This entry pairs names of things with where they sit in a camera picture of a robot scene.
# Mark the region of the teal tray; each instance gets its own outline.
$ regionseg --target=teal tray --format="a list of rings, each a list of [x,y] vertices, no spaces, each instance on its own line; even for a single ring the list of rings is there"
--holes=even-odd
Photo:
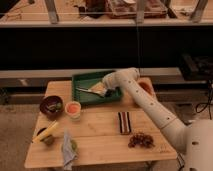
[[[96,83],[102,81],[102,78],[114,71],[103,71],[86,74],[73,75],[72,77],[72,99],[81,103],[81,105],[95,105],[100,103],[119,101],[122,97],[120,88],[116,88],[115,92],[109,97],[100,97],[96,94],[82,92],[76,90],[76,87],[90,88]]]

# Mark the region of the orange cup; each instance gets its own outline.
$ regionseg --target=orange cup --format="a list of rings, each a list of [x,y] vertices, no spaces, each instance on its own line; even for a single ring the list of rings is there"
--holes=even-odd
[[[70,101],[65,106],[65,112],[73,121],[78,121],[81,117],[81,104],[77,101]]]

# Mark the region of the dark red bowl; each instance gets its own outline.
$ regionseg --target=dark red bowl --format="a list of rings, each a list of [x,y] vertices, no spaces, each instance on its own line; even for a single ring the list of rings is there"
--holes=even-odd
[[[49,120],[57,119],[63,112],[63,101],[59,96],[48,96],[40,104],[40,111]]]

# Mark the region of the candy bar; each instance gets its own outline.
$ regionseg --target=candy bar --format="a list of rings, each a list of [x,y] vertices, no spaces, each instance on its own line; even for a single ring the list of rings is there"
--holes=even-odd
[[[120,121],[120,133],[122,135],[128,135],[131,133],[131,125],[129,119],[129,112],[118,112]]]

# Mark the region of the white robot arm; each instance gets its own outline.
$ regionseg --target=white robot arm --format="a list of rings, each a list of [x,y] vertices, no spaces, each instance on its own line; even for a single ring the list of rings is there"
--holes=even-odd
[[[200,120],[186,127],[173,113],[143,90],[136,68],[118,70],[103,78],[108,89],[124,88],[161,130],[170,144],[186,154],[184,171],[213,171],[213,121]]]

